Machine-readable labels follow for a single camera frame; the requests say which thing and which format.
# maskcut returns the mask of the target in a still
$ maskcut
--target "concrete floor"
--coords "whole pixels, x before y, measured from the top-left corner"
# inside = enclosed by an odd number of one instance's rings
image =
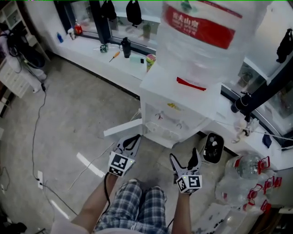
[[[79,212],[103,178],[86,170],[68,190],[85,168],[76,155],[80,153],[89,161],[99,156],[111,144],[103,139],[103,131],[128,122],[137,112],[140,102],[60,58],[52,60],[46,86],[47,100],[40,113],[35,138],[35,174],[42,171],[47,185]],[[14,222],[28,226],[27,233],[50,228],[53,216],[64,218],[48,203],[32,176],[33,130],[43,97],[41,91],[33,94],[28,90],[23,99],[16,98],[12,102],[12,109],[7,110],[4,116],[6,127],[0,143],[1,166],[7,167],[11,180],[9,190],[5,194],[0,193],[0,201]],[[166,222],[169,223],[174,216],[178,189],[172,184],[173,171],[168,156],[172,152],[182,164],[187,164],[192,148],[199,140],[196,135],[173,149],[167,149],[143,138],[137,163],[123,179],[118,180],[115,190],[130,178],[161,186],[168,198]],[[93,163],[104,173],[107,172],[110,151],[111,148]],[[191,196],[192,225],[214,201],[214,187],[223,175],[228,158],[224,152],[219,165],[202,166],[204,187]],[[7,184],[5,175],[0,183]],[[46,194],[70,218],[75,216],[54,194],[49,191]]]

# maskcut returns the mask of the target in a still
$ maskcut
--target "screwdriver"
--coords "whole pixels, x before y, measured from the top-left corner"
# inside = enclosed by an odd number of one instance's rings
[[[118,52],[113,56],[113,58],[111,58],[111,60],[109,61],[109,63],[112,61],[112,59],[116,58],[119,54],[120,54],[120,51],[118,51]]]

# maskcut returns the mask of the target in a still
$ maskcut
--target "power outlet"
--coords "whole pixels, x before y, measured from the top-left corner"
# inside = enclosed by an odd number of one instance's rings
[[[1,190],[2,190],[2,193],[5,194],[5,190],[4,190],[4,186],[1,185]]]
[[[38,181],[38,187],[40,189],[44,189],[44,186],[42,185],[42,184],[44,184],[43,173],[40,170],[38,170],[38,179],[39,179],[39,181]]]

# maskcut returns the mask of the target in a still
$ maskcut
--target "black bag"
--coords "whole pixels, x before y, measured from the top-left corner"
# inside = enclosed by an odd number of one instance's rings
[[[130,0],[126,7],[126,14],[127,19],[132,23],[132,26],[137,27],[136,25],[139,25],[142,22],[141,9],[137,0],[135,0],[134,3]]]
[[[114,20],[117,17],[113,2],[111,0],[104,1],[101,7],[101,12],[102,16],[108,18],[109,20]]]
[[[8,30],[6,24],[0,24],[2,31]],[[23,57],[32,68],[42,68],[45,65],[45,58],[41,53],[29,46],[26,37],[18,31],[9,31],[8,34],[1,34],[0,37],[7,37],[9,54],[12,57]]]
[[[286,35],[280,43],[280,46],[277,50],[277,55],[279,58],[277,59],[278,63],[284,63],[287,56],[293,50],[293,37],[292,37],[292,29],[287,29]]]

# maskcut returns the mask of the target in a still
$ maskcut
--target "person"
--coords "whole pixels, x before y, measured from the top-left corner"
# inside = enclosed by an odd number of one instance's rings
[[[9,48],[7,44],[7,36],[9,34],[8,26],[6,24],[0,23],[0,47],[5,55],[5,58],[15,73],[18,73],[23,77],[31,87],[33,87],[33,92],[36,93],[41,89],[41,81],[47,78],[47,75],[41,69],[29,68],[28,65],[24,64],[20,58],[13,57],[9,53]]]
[[[117,179],[113,174],[107,176],[108,194],[112,192]],[[179,192],[172,234],[191,234],[189,197],[189,194]],[[159,186],[143,192],[140,183],[132,179],[118,189],[109,209],[102,214],[107,198],[104,184],[101,183],[71,222],[53,223],[51,234],[167,234],[166,200]]]

